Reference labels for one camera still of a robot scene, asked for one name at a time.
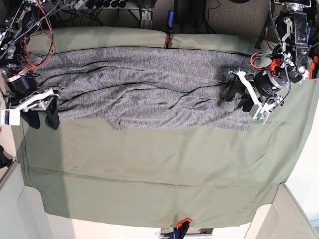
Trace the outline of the grey long-sleeve T-shirt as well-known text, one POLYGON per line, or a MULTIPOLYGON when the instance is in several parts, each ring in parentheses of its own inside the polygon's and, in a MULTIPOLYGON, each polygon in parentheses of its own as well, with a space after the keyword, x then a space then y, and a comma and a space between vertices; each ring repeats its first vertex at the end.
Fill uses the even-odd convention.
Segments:
POLYGON ((209 50, 108 47, 55 54, 36 68, 41 89, 59 98, 61 120, 107 120, 125 128, 212 127, 246 131, 243 100, 225 102, 242 55, 209 50))

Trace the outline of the orange black clamp centre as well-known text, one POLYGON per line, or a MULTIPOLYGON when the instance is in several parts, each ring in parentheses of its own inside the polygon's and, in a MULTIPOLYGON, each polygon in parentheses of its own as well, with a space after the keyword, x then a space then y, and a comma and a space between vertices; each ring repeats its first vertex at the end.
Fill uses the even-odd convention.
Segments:
POLYGON ((172 42, 173 42, 173 33, 170 33, 168 37, 165 39, 164 48, 165 49, 171 49, 172 48, 172 42))

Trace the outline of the metal table bracket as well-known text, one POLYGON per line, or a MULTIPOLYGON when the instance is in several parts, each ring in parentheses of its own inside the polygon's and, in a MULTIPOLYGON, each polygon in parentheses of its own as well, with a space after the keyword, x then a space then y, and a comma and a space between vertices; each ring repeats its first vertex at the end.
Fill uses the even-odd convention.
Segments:
POLYGON ((152 29, 153 20, 152 20, 153 10, 152 9, 141 9, 141 20, 140 28, 142 29, 152 29))

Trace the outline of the white power strip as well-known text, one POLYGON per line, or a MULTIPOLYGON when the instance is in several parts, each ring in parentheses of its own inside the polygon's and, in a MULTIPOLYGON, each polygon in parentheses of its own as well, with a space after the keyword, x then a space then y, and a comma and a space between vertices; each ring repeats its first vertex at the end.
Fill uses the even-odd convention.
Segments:
POLYGON ((86 5, 86 0, 64 0, 63 4, 70 10, 82 10, 86 5))

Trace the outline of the orange black clamp bottom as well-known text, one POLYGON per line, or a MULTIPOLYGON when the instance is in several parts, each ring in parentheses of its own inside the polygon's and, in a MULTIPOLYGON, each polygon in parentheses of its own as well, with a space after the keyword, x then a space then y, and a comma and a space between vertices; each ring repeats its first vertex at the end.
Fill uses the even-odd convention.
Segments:
POLYGON ((170 239, 183 239, 186 235, 189 225, 192 223, 190 218, 185 218, 184 220, 180 221, 174 228, 173 232, 170 234, 170 239))

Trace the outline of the green table cloth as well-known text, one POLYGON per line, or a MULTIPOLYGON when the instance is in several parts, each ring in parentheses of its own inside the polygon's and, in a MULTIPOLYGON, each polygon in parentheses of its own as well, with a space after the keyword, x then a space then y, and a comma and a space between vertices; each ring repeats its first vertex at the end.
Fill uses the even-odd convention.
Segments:
POLYGON ((318 99, 318 81, 296 84, 266 124, 247 131, 115 130, 104 119, 79 119, 58 130, 22 123, 13 135, 24 183, 49 214, 141 227, 186 217, 201 228, 238 226, 288 179, 318 99))

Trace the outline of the orange black clamp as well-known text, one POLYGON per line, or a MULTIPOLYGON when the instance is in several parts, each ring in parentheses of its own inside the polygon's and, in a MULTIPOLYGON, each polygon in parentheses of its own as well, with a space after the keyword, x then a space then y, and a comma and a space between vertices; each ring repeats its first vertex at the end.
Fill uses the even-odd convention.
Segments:
POLYGON ((173 33, 170 33, 168 37, 165 39, 164 48, 165 49, 171 49, 172 48, 172 42, 173 42, 173 33))
POLYGON ((314 56, 310 64, 309 79, 315 81, 319 77, 319 57, 314 56))
POLYGON ((185 218, 184 220, 180 221, 174 228, 173 232, 170 234, 170 239, 183 239, 186 235, 189 225, 192 223, 190 218, 185 218))

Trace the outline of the orange black clamp right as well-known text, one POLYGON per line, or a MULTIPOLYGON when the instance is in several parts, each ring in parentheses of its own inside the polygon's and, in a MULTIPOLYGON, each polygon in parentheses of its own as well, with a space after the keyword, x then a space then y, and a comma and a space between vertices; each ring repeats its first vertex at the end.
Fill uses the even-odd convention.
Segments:
POLYGON ((319 77, 319 57, 314 56, 310 64, 309 79, 315 81, 319 77))

